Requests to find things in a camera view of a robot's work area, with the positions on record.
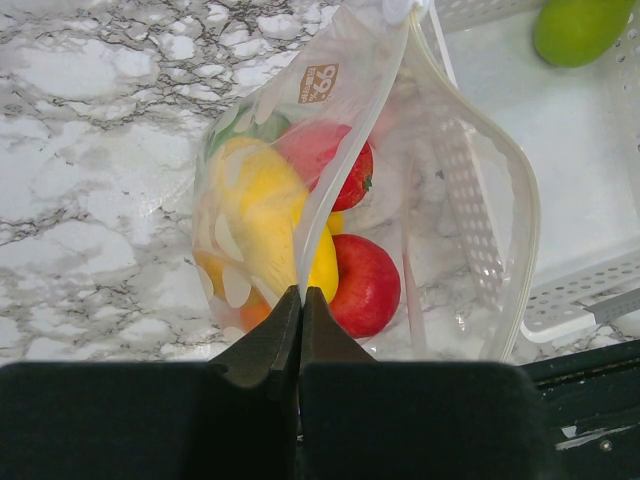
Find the white perforated plastic basket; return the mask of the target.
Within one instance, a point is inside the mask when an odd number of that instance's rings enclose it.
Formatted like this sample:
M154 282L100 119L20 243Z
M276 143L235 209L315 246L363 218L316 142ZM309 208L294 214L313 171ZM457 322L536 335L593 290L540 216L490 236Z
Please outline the white perforated plastic basket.
M423 29L461 93L522 148L541 236L521 327L545 343L639 309L639 15L580 68L532 45L536 1L436 1Z

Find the yellow orange toy lemon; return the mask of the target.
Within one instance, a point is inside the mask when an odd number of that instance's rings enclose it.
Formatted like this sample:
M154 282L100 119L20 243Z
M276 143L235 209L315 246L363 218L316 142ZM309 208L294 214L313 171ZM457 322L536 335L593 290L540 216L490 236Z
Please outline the yellow orange toy lemon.
M202 249L193 251L208 301L216 297L232 309L266 305L259 290L233 262Z

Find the clear zip top bag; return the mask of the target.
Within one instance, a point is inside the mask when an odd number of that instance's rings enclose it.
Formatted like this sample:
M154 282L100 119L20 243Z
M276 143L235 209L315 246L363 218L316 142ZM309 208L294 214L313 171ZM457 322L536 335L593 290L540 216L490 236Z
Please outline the clear zip top bag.
M401 296L380 333L356 339L364 349L383 359L502 362L531 286L538 189L520 147L463 97L429 43L423 22L433 3L344 3L287 67L232 108L251 106L258 124L275 111L291 126L344 123L352 128L340 148L347 161L370 143L372 187L341 211L341 234L367 238L389 254ZM198 152L192 252L233 262L253 284L214 234L222 229L214 226L209 181L214 153L206 158L204 146L224 114ZM293 232L298 283L292 285L318 288L328 304L339 274L327 219L342 184L330 176L313 191L306 186L309 197ZM226 338L248 333L239 309L216 297L208 303Z

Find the green toy pear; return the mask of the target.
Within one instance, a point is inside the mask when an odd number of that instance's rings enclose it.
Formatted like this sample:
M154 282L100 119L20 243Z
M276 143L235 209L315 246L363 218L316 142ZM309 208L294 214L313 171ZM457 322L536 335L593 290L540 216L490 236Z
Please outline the green toy pear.
M535 50L556 67L588 65L616 42L635 5L627 0L547 1L533 27Z

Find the red toy pomegranate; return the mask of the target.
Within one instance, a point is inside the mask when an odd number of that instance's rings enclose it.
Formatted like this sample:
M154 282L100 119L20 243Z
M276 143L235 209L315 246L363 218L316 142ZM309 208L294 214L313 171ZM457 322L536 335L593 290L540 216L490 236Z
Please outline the red toy pomegranate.
M347 161L340 151L351 130L350 126L332 120L300 122L286 129L276 141L276 150L310 191L326 172L331 173L331 180L342 180L333 212L355 207L372 187L374 155L370 143L364 142L353 161Z

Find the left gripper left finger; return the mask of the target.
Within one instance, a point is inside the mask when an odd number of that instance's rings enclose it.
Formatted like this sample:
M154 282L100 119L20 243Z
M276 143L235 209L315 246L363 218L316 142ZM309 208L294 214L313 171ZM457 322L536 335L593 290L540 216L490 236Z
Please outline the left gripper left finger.
M1 370L5 479L291 479L301 299L210 361Z

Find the yellow toy pear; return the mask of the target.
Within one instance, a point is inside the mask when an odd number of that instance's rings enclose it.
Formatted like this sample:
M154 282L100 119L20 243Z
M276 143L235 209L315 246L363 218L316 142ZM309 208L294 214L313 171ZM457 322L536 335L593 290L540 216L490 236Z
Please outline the yellow toy pear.
M333 211L329 215L327 228L332 235L339 235L344 231L344 215L341 211Z

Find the yellow toy mango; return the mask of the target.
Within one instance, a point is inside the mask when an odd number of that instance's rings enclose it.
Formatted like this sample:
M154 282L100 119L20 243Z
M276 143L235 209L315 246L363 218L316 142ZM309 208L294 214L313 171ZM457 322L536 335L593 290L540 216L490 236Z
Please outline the yellow toy mango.
M214 226L222 250L238 261L264 298L298 283L293 232L309 191L284 157L262 140L236 136L210 157Z

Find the green toy watermelon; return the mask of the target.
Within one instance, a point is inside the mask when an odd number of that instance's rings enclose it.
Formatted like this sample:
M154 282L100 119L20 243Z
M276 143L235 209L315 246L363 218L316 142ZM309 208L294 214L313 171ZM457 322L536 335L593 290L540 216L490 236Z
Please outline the green toy watermelon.
M238 135L267 143L274 142L290 126L291 122L278 111L258 124L251 106L234 107L208 130L205 136L205 157L208 158L227 140Z

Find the red toy apple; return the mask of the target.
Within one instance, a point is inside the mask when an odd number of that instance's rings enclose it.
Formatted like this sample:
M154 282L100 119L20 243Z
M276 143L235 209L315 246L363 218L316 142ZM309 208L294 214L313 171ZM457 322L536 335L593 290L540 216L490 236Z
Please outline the red toy apple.
M333 237L339 283L329 303L336 322L355 339L380 333L395 315L401 281L389 254L371 240L354 235Z

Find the orange toy fruit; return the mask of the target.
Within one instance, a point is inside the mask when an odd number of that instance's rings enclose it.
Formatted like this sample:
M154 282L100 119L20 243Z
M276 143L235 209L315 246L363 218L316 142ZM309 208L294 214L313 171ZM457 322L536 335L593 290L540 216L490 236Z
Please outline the orange toy fruit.
M245 332L253 330L270 315L271 311L272 308L266 302L241 307L239 314L242 329Z

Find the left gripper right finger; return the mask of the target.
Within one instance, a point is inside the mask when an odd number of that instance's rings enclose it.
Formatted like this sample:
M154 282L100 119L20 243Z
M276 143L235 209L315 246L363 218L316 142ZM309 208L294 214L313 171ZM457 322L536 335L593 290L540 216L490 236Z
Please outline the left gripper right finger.
M495 362L384 362L307 291L302 464L312 479L560 479L541 395Z

